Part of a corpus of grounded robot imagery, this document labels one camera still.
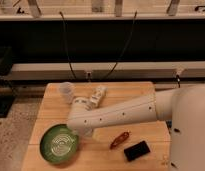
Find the black wall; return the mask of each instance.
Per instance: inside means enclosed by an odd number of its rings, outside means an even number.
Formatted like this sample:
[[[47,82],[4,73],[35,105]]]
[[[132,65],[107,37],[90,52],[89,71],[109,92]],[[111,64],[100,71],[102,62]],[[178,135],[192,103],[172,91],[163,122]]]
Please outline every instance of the black wall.
[[[132,20],[67,21],[71,61],[115,61]],[[62,21],[0,21],[0,46],[11,46],[14,62],[67,62]],[[137,20],[122,61],[205,60],[205,19]]]

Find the power cord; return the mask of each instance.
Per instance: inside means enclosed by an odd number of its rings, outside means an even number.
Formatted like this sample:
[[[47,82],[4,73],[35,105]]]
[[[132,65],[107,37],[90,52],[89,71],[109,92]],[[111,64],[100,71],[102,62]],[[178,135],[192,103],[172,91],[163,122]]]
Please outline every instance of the power cord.
[[[182,73],[184,72],[184,68],[177,68],[176,69],[176,81],[178,84],[178,88],[181,87],[181,78],[180,76],[182,75]]]
[[[18,90],[17,90],[16,86],[11,81],[0,78],[0,84],[8,86],[14,97],[18,96]]]
[[[131,42],[131,38],[132,38],[132,35],[133,35],[133,32],[134,32],[134,25],[135,25],[135,21],[136,21],[136,18],[137,18],[137,11],[134,13],[134,18],[133,18],[133,23],[132,23],[132,26],[131,26],[131,30],[130,30],[130,33],[129,33],[129,36],[128,36],[128,39],[127,41],[125,42],[125,45],[122,49],[122,52],[120,53],[120,56],[117,58],[113,68],[104,76],[102,77],[101,80],[103,79],[107,79],[112,73],[113,71],[115,70],[115,68],[117,67],[117,65],[119,64],[119,61],[122,59],[123,55],[125,54],[130,42]]]
[[[67,41],[67,31],[66,31],[67,28],[66,28],[65,18],[64,18],[64,15],[63,15],[63,13],[61,11],[59,12],[59,14],[61,15],[62,20],[63,20],[63,41],[64,41],[64,46],[65,46],[65,53],[66,53],[66,56],[68,58],[68,63],[69,63],[69,67],[71,69],[71,73],[72,73],[74,79],[77,79],[76,74],[75,74],[75,72],[73,70],[73,67],[71,65],[71,59],[69,57],[68,41]]]
[[[15,7],[15,6],[16,6],[17,4],[19,4],[21,1],[22,1],[22,0],[18,0],[17,2],[15,2],[12,7]]]

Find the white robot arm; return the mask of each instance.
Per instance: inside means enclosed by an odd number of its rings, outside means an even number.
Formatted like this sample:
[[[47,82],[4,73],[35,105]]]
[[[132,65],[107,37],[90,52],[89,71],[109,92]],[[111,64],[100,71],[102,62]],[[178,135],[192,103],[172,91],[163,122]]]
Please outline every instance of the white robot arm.
[[[156,92],[93,111],[73,103],[72,109],[67,125],[80,135],[98,127],[172,120],[169,171],[205,171],[205,85]]]

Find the floor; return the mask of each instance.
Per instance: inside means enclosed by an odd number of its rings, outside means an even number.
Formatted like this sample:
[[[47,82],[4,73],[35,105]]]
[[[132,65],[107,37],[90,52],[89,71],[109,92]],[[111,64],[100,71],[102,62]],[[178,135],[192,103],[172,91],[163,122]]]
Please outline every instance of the floor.
[[[20,171],[44,87],[18,90],[7,118],[0,119],[0,171]]]

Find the red object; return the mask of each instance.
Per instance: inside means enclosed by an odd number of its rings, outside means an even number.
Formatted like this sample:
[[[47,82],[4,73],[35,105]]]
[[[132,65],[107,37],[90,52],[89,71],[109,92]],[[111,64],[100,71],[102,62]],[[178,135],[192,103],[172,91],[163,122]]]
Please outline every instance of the red object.
[[[114,141],[110,145],[110,149],[117,147],[119,144],[127,140],[128,137],[129,137],[129,132],[123,132],[117,138],[114,139]]]

